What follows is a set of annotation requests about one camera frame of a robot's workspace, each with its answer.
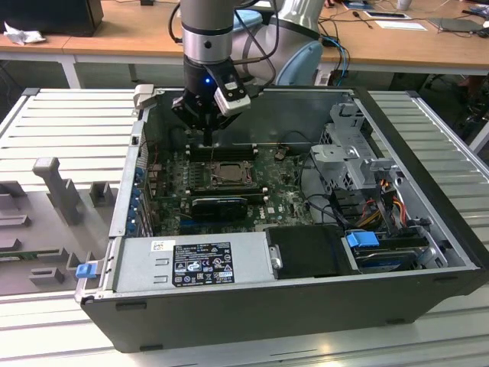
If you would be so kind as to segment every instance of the sticker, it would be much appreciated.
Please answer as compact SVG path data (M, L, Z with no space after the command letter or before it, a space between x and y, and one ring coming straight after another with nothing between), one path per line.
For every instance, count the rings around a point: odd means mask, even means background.
M174 246L174 239L168 239L166 241L152 241L151 251L173 251Z
M230 242L196 245L175 245L175 241L171 242L173 242L171 245L173 249L172 283L175 287L235 282Z

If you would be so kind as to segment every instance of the blue drive latch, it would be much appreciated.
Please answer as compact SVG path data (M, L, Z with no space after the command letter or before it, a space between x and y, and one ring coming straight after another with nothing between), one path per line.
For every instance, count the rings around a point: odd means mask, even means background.
M352 232L346 236L346 240L351 248L377 247L380 245L374 232Z

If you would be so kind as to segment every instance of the paper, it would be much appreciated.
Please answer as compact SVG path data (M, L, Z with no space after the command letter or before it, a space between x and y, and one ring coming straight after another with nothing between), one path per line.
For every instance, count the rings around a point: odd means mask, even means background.
M24 46L25 44L33 44L46 40L38 31L21 31L20 29L9 26L7 23L4 23L4 25L5 32L3 34L15 44Z
M375 21L381 28L385 29L404 29L408 31L428 31L420 23L407 21Z

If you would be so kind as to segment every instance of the yellow wire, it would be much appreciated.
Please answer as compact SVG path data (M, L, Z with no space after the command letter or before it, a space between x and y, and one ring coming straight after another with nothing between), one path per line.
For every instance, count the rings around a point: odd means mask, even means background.
M381 214L380 211L375 212L373 215L369 216L366 220L364 220L362 223L360 223L358 226L362 227L367 225L370 222L373 222L379 215Z

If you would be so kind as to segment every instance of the table leg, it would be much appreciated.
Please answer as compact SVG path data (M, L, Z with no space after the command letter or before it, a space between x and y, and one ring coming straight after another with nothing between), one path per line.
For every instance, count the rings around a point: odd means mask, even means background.
M477 154L486 145L487 141L489 141L489 123L484 125L468 147Z
M136 66L133 63L130 63L128 66L129 66L129 75L131 76L131 81L133 83L137 83L139 79L138 79L138 72L136 71Z
M78 74L76 73L76 68L75 68L75 59L74 57L68 57L69 55L66 55L67 57L62 58L59 62L61 63L61 66L63 67L64 70L64 75L66 76L66 80L68 81L68 85L70 86L71 89L82 89L84 88L83 81L80 80L78 77Z

